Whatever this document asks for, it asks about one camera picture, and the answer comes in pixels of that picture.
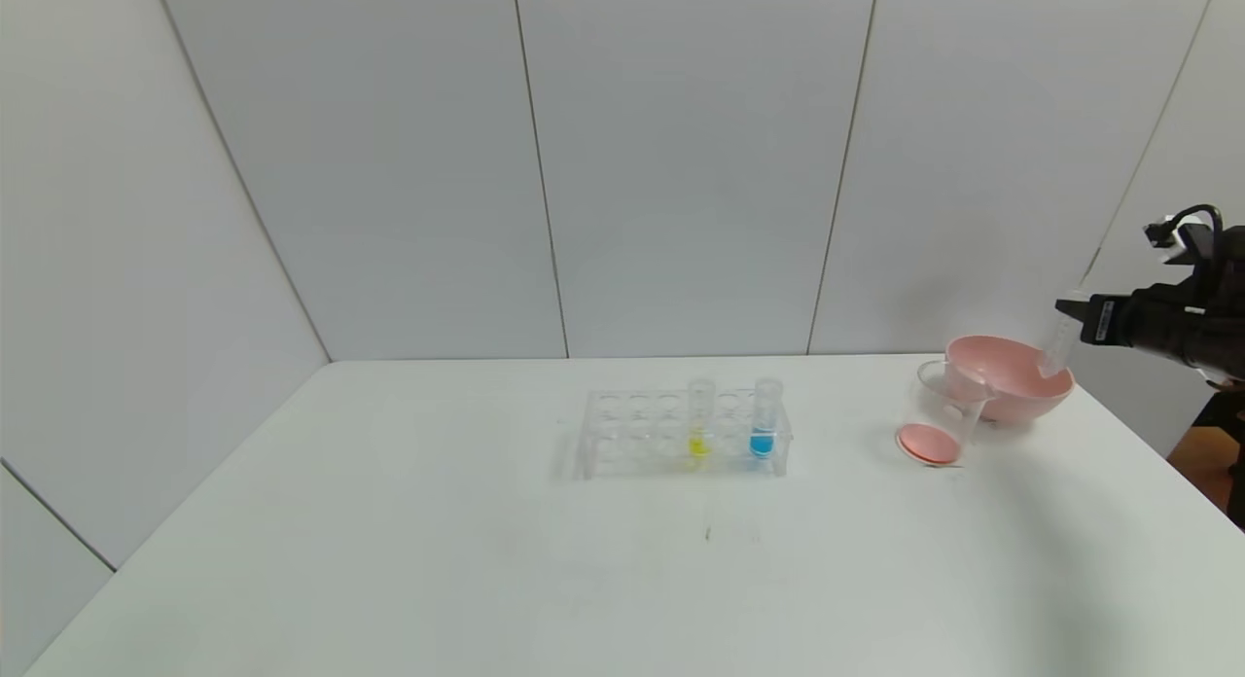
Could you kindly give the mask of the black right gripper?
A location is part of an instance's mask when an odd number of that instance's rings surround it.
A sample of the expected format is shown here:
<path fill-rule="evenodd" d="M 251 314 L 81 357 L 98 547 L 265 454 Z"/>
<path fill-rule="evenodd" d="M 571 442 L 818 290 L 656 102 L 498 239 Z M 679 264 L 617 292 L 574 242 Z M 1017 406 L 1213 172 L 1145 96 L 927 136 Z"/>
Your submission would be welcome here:
<path fill-rule="evenodd" d="M 1152 284 L 1124 295 L 1096 292 L 1091 299 L 1058 299 L 1063 317 L 1084 322 L 1081 341 L 1139 350 L 1175 362 L 1194 362 L 1199 309 L 1180 284 Z"/>

